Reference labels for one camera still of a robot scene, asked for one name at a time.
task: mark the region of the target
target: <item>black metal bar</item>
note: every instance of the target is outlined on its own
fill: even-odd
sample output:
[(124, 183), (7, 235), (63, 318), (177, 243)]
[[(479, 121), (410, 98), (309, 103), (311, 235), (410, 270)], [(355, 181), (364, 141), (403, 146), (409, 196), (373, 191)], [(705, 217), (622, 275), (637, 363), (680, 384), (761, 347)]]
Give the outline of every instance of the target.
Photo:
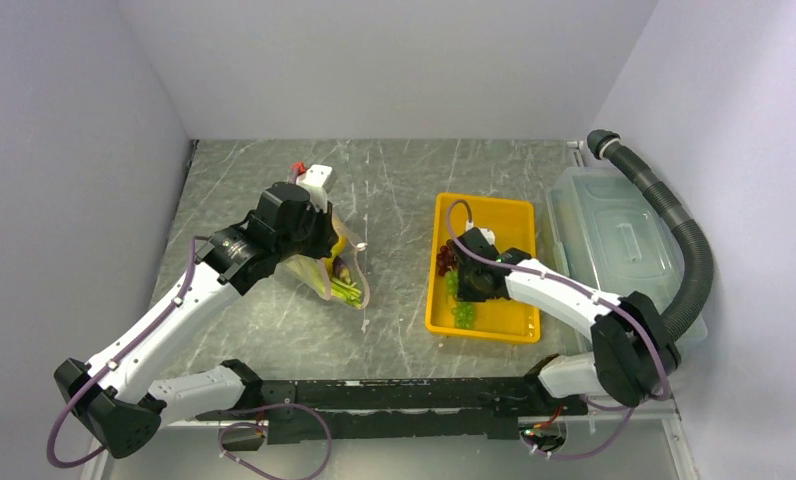
[[(265, 404), (295, 402), (318, 410), (334, 438), (517, 438), (518, 417), (551, 416), (561, 404), (564, 415), (587, 414), (586, 405), (577, 396), (560, 400), (541, 395), (524, 377), (266, 380), (262, 396)], [(271, 444), (324, 437), (314, 418), (291, 408), (266, 412), (266, 418)], [(198, 419), (243, 417), (220, 411), (205, 413)]]

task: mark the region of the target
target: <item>plastic container lid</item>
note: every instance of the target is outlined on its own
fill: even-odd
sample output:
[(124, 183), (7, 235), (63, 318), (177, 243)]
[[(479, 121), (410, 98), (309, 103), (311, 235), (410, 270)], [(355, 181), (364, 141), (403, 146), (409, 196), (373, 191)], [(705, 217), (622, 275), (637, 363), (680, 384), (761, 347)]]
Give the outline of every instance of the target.
[[(554, 266), (603, 291), (648, 295), (658, 311), (681, 284), (683, 261), (674, 239), (639, 190), (604, 168), (567, 169), (547, 194)], [(699, 316), (676, 342), (682, 355), (707, 337)]]

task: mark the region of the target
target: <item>plastic bag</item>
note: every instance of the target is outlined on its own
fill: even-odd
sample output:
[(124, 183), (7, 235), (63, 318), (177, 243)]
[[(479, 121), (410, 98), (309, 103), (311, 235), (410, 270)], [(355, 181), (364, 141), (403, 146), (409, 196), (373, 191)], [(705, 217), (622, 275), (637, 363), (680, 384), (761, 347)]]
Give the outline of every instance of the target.
[(339, 241), (330, 258), (318, 260), (295, 255), (280, 263), (298, 280), (313, 289), (321, 298), (345, 303), (362, 310), (369, 303), (371, 292), (366, 276), (357, 258), (366, 249), (366, 243), (333, 215), (333, 229)]

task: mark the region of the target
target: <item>hose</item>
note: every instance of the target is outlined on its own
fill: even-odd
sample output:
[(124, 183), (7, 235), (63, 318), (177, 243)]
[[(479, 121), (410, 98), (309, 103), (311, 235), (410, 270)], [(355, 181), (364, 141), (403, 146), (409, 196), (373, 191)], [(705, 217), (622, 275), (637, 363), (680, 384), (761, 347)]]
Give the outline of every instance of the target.
[(666, 330), (676, 342), (704, 308), (713, 286), (713, 253), (704, 232), (680, 200), (636, 153), (607, 130), (593, 130), (587, 146), (596, 159), (605, 158), (642, 192), (678, 241), (684, 258), (684, 276), (678, 293), (662, 313)]

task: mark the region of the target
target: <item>hose connector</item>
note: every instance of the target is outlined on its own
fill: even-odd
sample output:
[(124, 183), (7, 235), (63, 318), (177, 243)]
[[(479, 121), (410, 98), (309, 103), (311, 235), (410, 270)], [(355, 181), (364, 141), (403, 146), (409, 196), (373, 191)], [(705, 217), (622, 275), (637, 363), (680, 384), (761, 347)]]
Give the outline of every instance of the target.
[(604, 150), (612, 143), (618, 143), (621, 137), (609, 130), (593, 130), (586, 136), (586, 146), (596, 160), (605, 158)]

